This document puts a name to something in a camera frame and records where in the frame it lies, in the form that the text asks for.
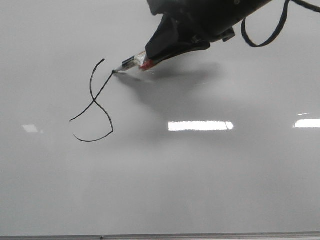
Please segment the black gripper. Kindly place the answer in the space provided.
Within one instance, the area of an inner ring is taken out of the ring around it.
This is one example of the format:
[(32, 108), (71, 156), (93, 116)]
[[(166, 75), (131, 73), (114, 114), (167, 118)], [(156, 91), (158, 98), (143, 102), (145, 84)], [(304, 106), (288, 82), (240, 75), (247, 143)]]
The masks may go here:
[[(145, 46), (155, 66), (189, 52), (207, 50), (215, 38), (256, 12), (269, 0), (148, 0), (160, 24)], [(195, 35), (207, 41), (195, 43)]]

